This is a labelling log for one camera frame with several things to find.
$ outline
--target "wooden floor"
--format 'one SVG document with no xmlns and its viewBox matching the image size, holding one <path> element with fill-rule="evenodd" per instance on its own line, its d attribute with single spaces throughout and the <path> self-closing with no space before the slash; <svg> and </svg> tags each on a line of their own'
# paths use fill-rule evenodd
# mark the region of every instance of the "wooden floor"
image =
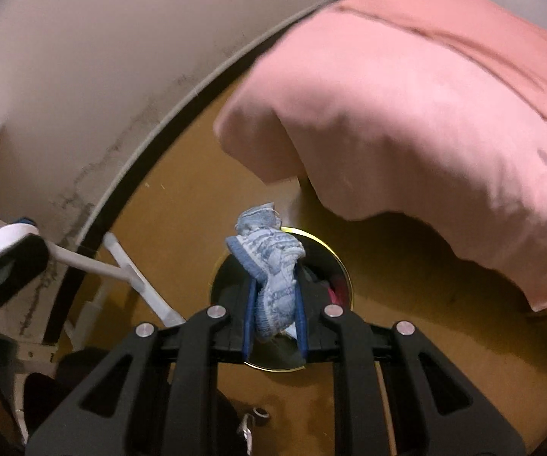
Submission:
<svg viewBox="0 0 547 456">
<path fill-rule="evenodd" d="M 229 93 L 168 150 L 113 227 L 160 294 L 185 317 L 206 307 L 224 237 L 234 233 L 238 214 L 273 201 L 286 225 L 320 237 L 344 261 L 359 315 L 383 326 L 414 321 L 533 449 L 547 434 L 547 325 L 526 318 L 520 291 L 494 272 L 457 260 L 444 240 L 407 217 L 345 222 L 301 192 L 297 181 L 263 185 L 224 155 L 212 134 Z M 105 252 L 99 256 L 110 261 Z M 97 285 L 94 277 L 86 280 L 72 319 Z M 112 347 L 144 320 L 158 322 L 137 293 L 119 285 L 90 342 Z M 222 365 L 219 388 L 236 406 L 271 413 L 271 424 L 255 430 L 254 454 L 333 454 L 330 365 L 287 374 Z"/>
</svg>

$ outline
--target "pink bed sheet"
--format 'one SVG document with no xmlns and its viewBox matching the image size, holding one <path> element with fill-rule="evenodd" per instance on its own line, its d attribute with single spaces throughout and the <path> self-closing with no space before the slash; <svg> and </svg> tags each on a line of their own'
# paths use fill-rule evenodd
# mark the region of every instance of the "pink bed sheet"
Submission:
<svg viewBox="0 0 547 456">
<path fill-rule="evenodd" d="M 448 8 L 464 1 L 475 7 L 464 15 L 472 25 L 455 28 Z M 345 219 L 401 211 L 429 223 L 458 257 L 499 270 L 539 310 L 547 307 L 547 56 L 527 72 L 523 61 L 531 36 L 532 62 L 540 59 L 547 32 L 478 1 L 328 7 L 258 60 L 214 130 L 264 182 L 308 175 L 322 204 Z M 430 3 L 438 17 L 415 11 Z M 521 32 L 499 41 L 496 19 L 516 20 Z"/>
</svg>

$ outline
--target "black device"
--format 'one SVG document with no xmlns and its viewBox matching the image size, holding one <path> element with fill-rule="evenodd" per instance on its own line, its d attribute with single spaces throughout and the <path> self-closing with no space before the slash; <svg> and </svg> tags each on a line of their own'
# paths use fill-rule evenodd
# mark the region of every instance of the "black device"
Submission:
<svg viewBox="0 0 547 456">
<path fill-rule="evenodd" d="M 47 256 L 43 240 L 34 235 L 1 256 L 0 301 L 42 272 Z M 296 273 L 298 306 L 306 318 L 306 361 L 333 363 L 335 454 L 390 454 L 385 389 L 399 454 L 526 455 L 514 428 L 412 323 L 401 321 L 391 329 L 367 324 L 329 304 L 327 289 L 311 282 L 302 266 Z M 236 434 L 239 418 L 220 415 L 221 408 L 229 413 L 229 405 L 216 389 L 216 377 L 218 363 L 245 361 L 250 297 L 246 275 L 229 283 L 218 304 L 181 326 L 136 327 L 53 409 L 30 437 L 25 454 L 246 454 Z"/>
</svg>

